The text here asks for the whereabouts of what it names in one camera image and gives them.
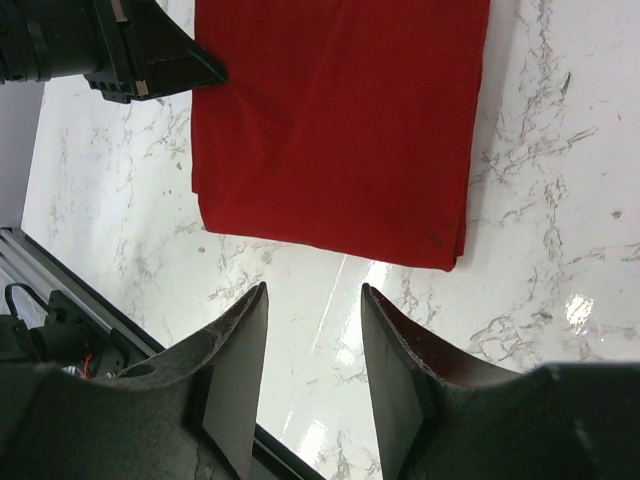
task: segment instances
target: marble table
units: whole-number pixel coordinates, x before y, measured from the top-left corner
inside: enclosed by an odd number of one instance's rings
[[[640,359],[639,44],[634,0],[493,1],[451,274],[205,232],[190,95],[113,105],[81,78],[46,87],[23,228],[167,346],[268,282],[259,422],[328,478],[380,478],[363,282],[504,367]]]

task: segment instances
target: red wire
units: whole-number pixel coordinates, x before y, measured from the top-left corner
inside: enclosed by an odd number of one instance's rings
[[[85,378],[91,378],[91,374],[89,373],[89,362],[91,361],[92,358],[93,358],[93,355],[89,354],[84,359],[84,377]]]

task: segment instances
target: wire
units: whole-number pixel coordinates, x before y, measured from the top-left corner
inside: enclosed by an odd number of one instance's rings
[[[89,362],[91,361],[92,358],[93,358],[93,355],[89,354],[84,359],[84,369],[83,369],[84,378],[91,378],[91,372],[89,372]]]
[[[16,302],[13,300],[13,289],[14,288],[22,288],[27,294],[38,304],[40,308],[42,308],[45,312],[51,313],[51,309],[49,305],[42,300],[38,294],[35,292],[33,288],[24,283],[10,283],[6,287],[4,287],[4,300],[7,302],[7,307],[9,307],[9,313],[14,317],[18,316],[18,309],[16,308]]]

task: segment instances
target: red fabric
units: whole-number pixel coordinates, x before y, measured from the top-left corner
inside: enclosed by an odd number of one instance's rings
[[[490,0],[197,0],[231,80],[193,92],[209,231],[451,270]]]

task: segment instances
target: gray wall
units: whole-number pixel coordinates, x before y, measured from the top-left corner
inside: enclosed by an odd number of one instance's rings
[[[0,85],[0,227],[22,221],[44,84]]]

